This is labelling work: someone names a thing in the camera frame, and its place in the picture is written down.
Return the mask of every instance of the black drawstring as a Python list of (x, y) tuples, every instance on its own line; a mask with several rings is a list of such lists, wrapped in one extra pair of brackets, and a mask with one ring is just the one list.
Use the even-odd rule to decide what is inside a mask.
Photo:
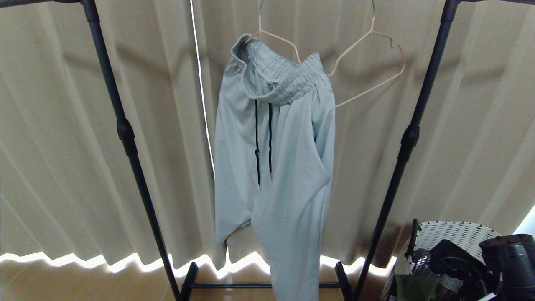
[(258, 154), (260, 153), (260, 150), (258, 150), (258, 102), (255, 100), (255, 135), (256, 135), (256, 173), (258, 174), (258, 186), (260, 186), (260, 158)]
[(269, 174), (271, 175), (271, 121), (273, 120), (273, 106), (269, 104)]

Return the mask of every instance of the sweatpants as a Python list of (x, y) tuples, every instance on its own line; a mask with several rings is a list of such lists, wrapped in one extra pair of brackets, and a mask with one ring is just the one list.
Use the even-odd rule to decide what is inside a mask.
[(232, 48), (219, 93), (216, 240), (251, 223), (277, 300), (319, 300), (334, 95), (319, 54), (296, 64), (249, 37)]

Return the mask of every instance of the brown floor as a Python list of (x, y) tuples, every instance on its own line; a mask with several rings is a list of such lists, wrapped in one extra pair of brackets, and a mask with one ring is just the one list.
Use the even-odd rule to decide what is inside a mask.
[[(330, 267), (322, 266), (322, 282), (335, 282), (336, 275)], [(356, 275), (349, 275), (354, 285)], [(179, 287), (184, 279), (177, 279)], [(213, 272), (208, 266), (201, 266), (197, 275), (198, 283), (214, 283)], [(228, 275), (219, 282), (268, 282), (269, 276), (258, 271), (254, 265), (248, 266), (238, 273)], [(61, 267), (51, 267), (45, 261), (18, 263), (3, 261), (0, 264), (0, 300), (2, 301), (33, 301), (33, 300), (155, 300), (173, 301), (173, 293), (163, 268), (152, 272), (142, 272), (137, 264), (130, 264), (125, 269), (110, 273), (106, 267), (99, 266), (86, 269), (76, 263)], [(378, 300), (382, 290), (382, 279), (370, 275), (367, 280), (362, 301)], [(337, 289), (320, 290), (320, 299), (343, 301)], [(234, 290), (193, 290), (192, 301), (232, 301), (255, 300), (275, 301), (270, 289), (234, 289)]]

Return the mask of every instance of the waistband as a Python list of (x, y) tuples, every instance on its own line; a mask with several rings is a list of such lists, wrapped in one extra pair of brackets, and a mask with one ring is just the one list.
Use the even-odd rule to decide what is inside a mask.
[[(329, 83), (318, 53), (311, 54), (301, 64), (297, 64), (271, 50), (256, 37), (244, 44), (250, 37), (250, 34), (244, 34), (232, 47), (232, 57), (240, 69), (243, 88), (250, 99), (282, 106), (315, 89), (318, 82)], [(248, 65), (246, 61), (267, 82), (277, 83), (277, 86), (267, 94), (258, 95), (251, 84), (243, 79)]]

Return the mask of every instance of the curtain fold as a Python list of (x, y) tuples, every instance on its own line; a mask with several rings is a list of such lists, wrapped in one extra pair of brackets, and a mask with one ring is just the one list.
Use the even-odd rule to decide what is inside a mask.
[[(402, 45), (407, 67), (394, 82), (338, 109), (324, 255), (351, 263), (366, 252), (443, 4), (376, 1), (375, 28)], [(203, 254), (216, 267), (225, 261), (213, 238), (206, 126), (213, 139), (223, 70), (238, 37), (257, 31), (257, 6), (194, 0), (192, 16), (188, 1), (97, 0), (175, 268)], [(319, 52), (330, 72), (369, 29), (372, 9), (369, 1), (266, 0), (262, 16), (265, 30), (292, 40), (302, 59)], [(0, 25), (0, 251), (102, 254), (109, 264), (133, 252), (145, 264), (158, 259), (81, 5), (1, 9)], [(293, 59), (290, 46), (260, 38)], [(459, 6), (374, 264), (387, 262), (413, 218), (478, 222), (505, 234), (533, 207), (534, 53), (533, 6)], [(366, 38), (331, 78), (337, 102), (396, 74), (401, 64), (387, 39)], [(231, 235), (227, 246), (231, 261), (262, 254), (250, 227)]]

